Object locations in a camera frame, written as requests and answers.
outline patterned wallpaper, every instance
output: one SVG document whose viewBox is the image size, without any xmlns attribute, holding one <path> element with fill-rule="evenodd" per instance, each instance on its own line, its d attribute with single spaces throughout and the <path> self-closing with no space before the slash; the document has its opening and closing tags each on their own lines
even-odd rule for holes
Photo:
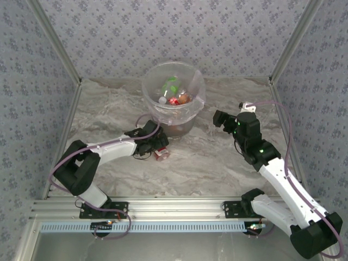
<svg viewBox="0 0 348 261">
<path fill-rule="evenodd" d="M 325 0 L 277 87 L 313 196 L 348 220 L 348 2 Z M 341 235 L 348 249 L 348 223 Z"/>
<path fill-rule="evenodd" d="M 207 76 L 267 76 L 308 0 L 40 0 L 78 73 L 138 77 L 181 60 Z"/>
<path fill-rule="evenodd" d="M 0 5 L 0 260 L 42 196 L 74 84 L 25 0 Z"/>
</svg>

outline transparent plastic bucket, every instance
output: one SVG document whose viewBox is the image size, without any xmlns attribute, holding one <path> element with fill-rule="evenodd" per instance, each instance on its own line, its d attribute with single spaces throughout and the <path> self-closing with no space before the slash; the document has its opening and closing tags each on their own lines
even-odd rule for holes
<svg viewBox="0 0 348 261">
<path fill-rule="evenodd" d="M 181 88 L 193 96 L 191 102 L 181 105 L 158 103 L 162 86 L 173 76 L 178 77 Z M 192 129 L 195 117 L 206 101 L 206 85 L 200 71 L 178 61 L 168 61 L 152 68 L 144 77 L 141 88 L 151 115 L 160 121 L 166 135 L 171 137 L 182 136 Z"/>
</svg>

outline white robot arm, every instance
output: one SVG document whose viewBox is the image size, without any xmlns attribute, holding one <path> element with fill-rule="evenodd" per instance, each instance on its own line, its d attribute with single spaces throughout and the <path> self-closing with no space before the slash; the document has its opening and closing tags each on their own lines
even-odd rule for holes
<svg viewBox="0 0 348 261">
<path fill-rule="evenodd" d="M 82 148 L 91 147 L 91 149 L 72 157 L 53 175 L 72 195 L 79 196 L 97 208 L 107 208 L 105 204 L 110 201 L 109 197 L 93 182 L 96 169 L 117 158 L 135 154 L 143 156 L 167 146 L 168 139 L 163 133 L 163 129 L 161 127 L 157 131 L 156 129 L 157 124 L 148 121 L 142 129 L 126 132 L 115 140 L 103 142 L 102 146 L 85 144 L 76 140 L 66 150 L 60 161 Z M 156 133 L 148 138 L 142 138 L 154 131 Z"/>
<path fill-rule="evenodd" d="M 290 236 L 299 254 L 311 258 L 337 242 L 331 229 L 315 211 L 324 216 L 338 233 L 342 219 L 336 212 L 329 214 L 319 205 L 289 170 L 288 175 L 285 175 L 284 160 L 271 143 L 262 139 L 260 122 L 254 113 L 256 108 L 248 106 L 249 104 L 241 103 L 241 112 L 237 116 L 217 110 L 213 124 L 217 127 L 223 124 L 223 131 L 232 133 L 244 159 L 271 183 L 290 211 L 272 201 L 259 189 L 242 195 L 241 206 L 250 216 L 260 215 L 269 219 Z M 311 203 L 313 209 L 299 196 L 288 179 L 300 195 Z"/>
</svg>

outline cable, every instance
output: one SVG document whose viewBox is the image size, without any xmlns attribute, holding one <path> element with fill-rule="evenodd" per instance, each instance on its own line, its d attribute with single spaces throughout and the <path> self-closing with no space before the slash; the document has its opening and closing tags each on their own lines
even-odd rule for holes
<svg viewBox="0 0 348 261">
<path fill-rule="evenodd" d="M 100 237 L 97 236 L 97 230 L 98 230 L 100 227 L 101 227 L 101 225 L 96 226 L 96 228 L 95 228 L 94 231 L 93 231 L 93 235 L 94 235 L 95 238 L 100 238 Z"/>
<path fill-rule="evenodd" d="M 143 136 L 143 137 L 134 137 L 134 138 L 125 138 L 125 139 L 115 139 L 115 140 L 110 140 L 110 141 L 103 142 L 103 143 L 101 143 L 101 144 L 92 145 L 92 146 L 87 146 L 86 148 L 82 148 L 82 149 L 80 149 L 80 150 L 77 150 L 77 151 L 71 153 L 69 156 L 67 156 L 67 157 L 64 158 L 63 160 L 61 160 L 61 161 L 51 170 L 51 172 L 50 172 L 49 175 L 48 175 L 48 181 L 49 181 L 54 187 L 56 187 L 57 189 L 60 189 L 60 190 L 65 191 L 65 192 L 67 192 L 67 193 L 70 193 L 66 188 L 64 188 L 64 187 L 62 187 L 62 186 L 60 186 L 60 185 L 58 185 L 57 183 L 55 183 L 55 182 L 52 180 L 53 174 L 57 171 L 57 169 L 60 168 L 60 167 L 61 167 L 64 163 L 66 163 L 69 159 L 71 159 L 72 157 L 74 157 L 74 156 L 76 156 L 76 155 L 78 155 L 78 154 L 81 154 L 81 153 L 83 153 L 83 152 L 85 152 L 85 151 L 94 150 L 94 149 L 96 149 L 96 148 L 101 148 L 101 147 L 104 147 L 104 146 L 107 146 L 107 145 L 116 144 L 116 143 L 120 143 L 120 142 L 123 142 L 123 141 L 147 139 L 147 138 L 151 137 L 152 135 L 154 135 L 154 134 L 158 131 L 158 129 L 159 129 L 159 121 L 157 122 L 157 127 L 156 127 L 156 129 L 155 129 L 152 133 L 150 133 L 150 134 L 148 134 L 148 135 L 145 135 L 145 136 Z M 93 206 L 91 203 L 85 201 L 83 198 L 81 198 L 81 197 L 79 197 L 79 196 L 77 196 L 77 198 L 80 199 L 80 200 L 82 200 L 83 202 L 85 202 L 86 205 L 88 205 L 90 208 L 93 208 L 93 209 L 95 209 L 95 210 L 104 211 L 104 212 L 117 212 L 117 213 L 121 213 L 121 214 L 123 214 L 123 215 L 126 216 L 126 218 L 129 220 L 129 225 L 128 225 L 126 231 L 125 231 L 123 234 L 118 235 L 118 236 L 116 236 L 116 237 L 107 237 L 108 239 L 119 239 L 119 238 L 122 238 L 122 237 L 124 237 L 125 235 L 128 234 L 129 230 L 131 229 L 132 221 L 131 221 L 131 217 L 130 217 L 126 212 L 124 212 L 124 211 L 122 211 L 122 210 L 119 210 L 119 209 L 103 209 L 103 208 L 97 208 L 97 207 Z"/>
<path fill-rule="evenodd" d="M 236 146 L 235 143 L 236 143 L 236 142 L 235 142 L 235 140 L 234 140 L 234 148 L 235 148 L 235 150 L 236 150 L 239 154 L 241 154 L 241 153 L 238 151 L 237 146 Z"/>
<path fill-rule="evenodd" d="M 133 155 L 133 158 L 134 159 L 137 159 L 137 160 L 145 160 L 145 159 L 148 159 L 149 157 L 151 157 L 151 155 L 152 155 L 152 151 L 150 151 L 150 153 L 148 154 L 148 156 L 146 157 L 146 158 L 136 158 L 134 155 Z"/>
<path fill-rule="evenodd" d="M 75 207 L 82 209 L 82 207 L 79 207 L 78 205 L 76 205 L 77 201 L 79 201 L 79 200 L 80 200 L 79 198 L 75 200 Z"/>
<path fill-rule="evenodd" d="M 138 118 L 138 119 L 136 120 L 136 122 L 135 122 L 135 127 L 136 127 L 136 128 L 138 127 L 139 121 L 140 121 L 143 117 L 145 117 L 145 116 L 151 116 L 151 114 L 150 114 L 150 113 L 145 113 L 145 114 L 143 114 L 143 115 L 140 115 L 139 118 Z"/>
<path fill-rule="evenodd" d="M 343 250 L 343 242 L 340 237 L 340 235 L 337 233 L 336 229 L 331 225 L 331 223 L 317 210 L 314 208 L 314 206 L 302 195 L 302 193 L 297 189 L 291 178 L 289 177 L 289 170 L 288 170 L 288 161 L 289 161 L 289 155 L 290 155 L 290 148 L 291 148 L 291 140 L 292 140 L 292 124 L 291 124 L 291 117 L 288 109 L 279 102 L 275 101 L 265 101 L 265 102 L 256 102 L 252 104 L 248 104 L 246 107 L 251 107 L 251 106 L 259 106 L 259 105 L 266 105 L 266 104 L 274 104 L 278 105 L 281 107 L 285 113 L 287 114 L 288 117 L 288 122 L 289 122 L 289 141 L 288 141 L 288 148 L 287 152 L 285 154 L 284 158 L 284 170 L 285 170 L 285 176 L 290 183 L 291 187 L 294 189 L 294 191 L 298 194 L 298 196 L 311 208 L 313 211 L 325 222 L 325 224 L 331 229 L 332 233 L 335 235 L 337 238 L 338 244 L 339 244 L 339 253 L 335 256 L 330 256 L 329 254 L 321 252 L 321 255 L 327 258 L 335 259 L 335 258 L 340 258 L 343 256 L 344 250 Z"/>
</svg>

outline mounting bracket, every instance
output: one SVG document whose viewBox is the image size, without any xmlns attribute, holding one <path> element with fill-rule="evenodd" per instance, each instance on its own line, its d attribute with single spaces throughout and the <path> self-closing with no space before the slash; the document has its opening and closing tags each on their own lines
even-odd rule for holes
<svg viewBox="0 0 348 261">
<path fill-rule="evenodd" d="M 108 209 L 118 209 L 128 213 L 128 202 L 110 202 Z M 80 209 L 80 219 L 126 219 L 127 217 L 121 213 L 117 212 L 102 212 L 95 210 L 85 203 L 81 205 Z"/>
<path fill-rule="evenodd" d="M 262 218 L 256 213 L 247 213 L 241 201 L 225 201 L 222 208 L 227 219 Z"/>
</svg>

